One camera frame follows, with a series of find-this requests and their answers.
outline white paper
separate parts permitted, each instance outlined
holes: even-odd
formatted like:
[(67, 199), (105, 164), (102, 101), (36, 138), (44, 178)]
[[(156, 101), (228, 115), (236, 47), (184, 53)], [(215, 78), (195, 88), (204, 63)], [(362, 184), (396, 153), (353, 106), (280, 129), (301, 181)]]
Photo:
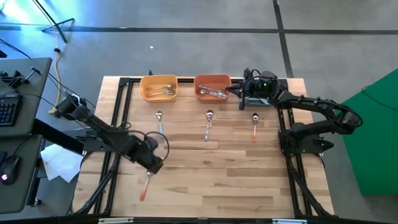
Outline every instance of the white paper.
[(61, 176), (69, 183), (80, 171), (83, 156), (61, 146), (53, 144), (46, 147), (40, 154), (49, 180)]

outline black keyboard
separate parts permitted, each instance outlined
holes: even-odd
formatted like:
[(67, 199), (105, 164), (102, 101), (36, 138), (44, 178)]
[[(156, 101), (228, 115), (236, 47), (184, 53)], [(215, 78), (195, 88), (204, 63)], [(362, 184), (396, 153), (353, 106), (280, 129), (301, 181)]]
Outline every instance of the black keyboard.
[(22, 95), (0, 95), (0, 127), (15, 125), (21, 101)]

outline gray floor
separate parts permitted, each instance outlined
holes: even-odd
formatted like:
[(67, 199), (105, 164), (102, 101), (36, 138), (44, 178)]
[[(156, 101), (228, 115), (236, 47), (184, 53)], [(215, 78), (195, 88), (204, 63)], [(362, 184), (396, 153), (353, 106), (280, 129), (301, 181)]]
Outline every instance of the gray floor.
[[(41, 1), (54, 19), (74, 17), (75, 26), (277, 28), (272, 0), (63, 0)], [(395, 0), (279, 0), (286, 29), (398, 29)], [(9, 1), (0, 23), (47, 24), (26, 0)], [(96, 102), (104, 75), (194, 76), (227, 73), (240, 77), (246, 67), (286, 77), (278, 34), (66, 32), (61, 44), (62, 82)], [(0, 30), (0, 37), (31, 57), (53, 57), (55, 37), (36, 31)], [(348, 99), (397, 68), (398, 35), (286, 35), (294, 77), (304, 78), (309, 95)], [(23, 58), (5, 46), (9, 58)], [(48, 82), (44, 97), (55, 99)], [(77, 124), (47, 114), (38, 117), (62, 131)], [(315, 120), (323, 119), (318, 114)], [(344, 218), (398, 223), (398, 197), (363, 197), (341, 136), (327, 135), (336, 146), (325, 153), (326, 175), (335, 212)], [(43, 182), (44, 204), (0, 219), (48, 217), (66, 213), (74, 182)]]

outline wooden table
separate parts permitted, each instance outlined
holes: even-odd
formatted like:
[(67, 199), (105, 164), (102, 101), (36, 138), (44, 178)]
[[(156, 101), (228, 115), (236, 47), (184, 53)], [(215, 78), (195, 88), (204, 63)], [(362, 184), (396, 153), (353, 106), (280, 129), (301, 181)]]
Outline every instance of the wooden table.
[[(111, 122), (120, 77), (104, 77), (95, 114)], [(288, 79), (289, 90), (306, 95), (304, 80)], [(119, 121), (126, 91), (123, 93)], [(129, 217), (213, 217), (292, 218), (292, 199), (285, 157), (279, 149), (279, 120), (274, 108), (238, 109), (234, 95), (227, 103), (199, 103), (192, 83), (178, 84), (173, 103), (148, 103), (139, 96), (139, 84), (132, 91), (128, 121), (131, 129), (157, 131), (156, 111), (163, 112), (164, 133), (170, 141), (170, 155), (154, 175), (146, 199), (139, 200), (146, 170), (122, 158), (114, 195), (112, 216)], [(205, 142), (206, 111), (213, 110), (213, 126)], [(252, 143), (253, 112), (259, 115), (257, 143)], [(296, 122), (311, 123), (311, 112), (294, 110)], [(165, 154), (160, 144), (156, 154)], [(73, 208), (80, 208), (98, 185), (103, 152), (95, 152), (83, 163)], [(307, 184), (324, 208), (333, 213), (325, 171), (319, 158), (303, 154)], [(108, 194), (105, 190), (102, 209)], [(298, 190), (303, 212), (301, 190)]]

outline computer mouse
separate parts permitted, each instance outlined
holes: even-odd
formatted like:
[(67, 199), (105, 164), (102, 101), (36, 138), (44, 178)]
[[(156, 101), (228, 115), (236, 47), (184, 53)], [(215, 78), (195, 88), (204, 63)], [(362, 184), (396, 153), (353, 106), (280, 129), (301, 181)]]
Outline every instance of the computer mouse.
[(19, 156), (9, 156), (0, 165), (0, 181), (4, 185), (13, 184), (19, 174)]

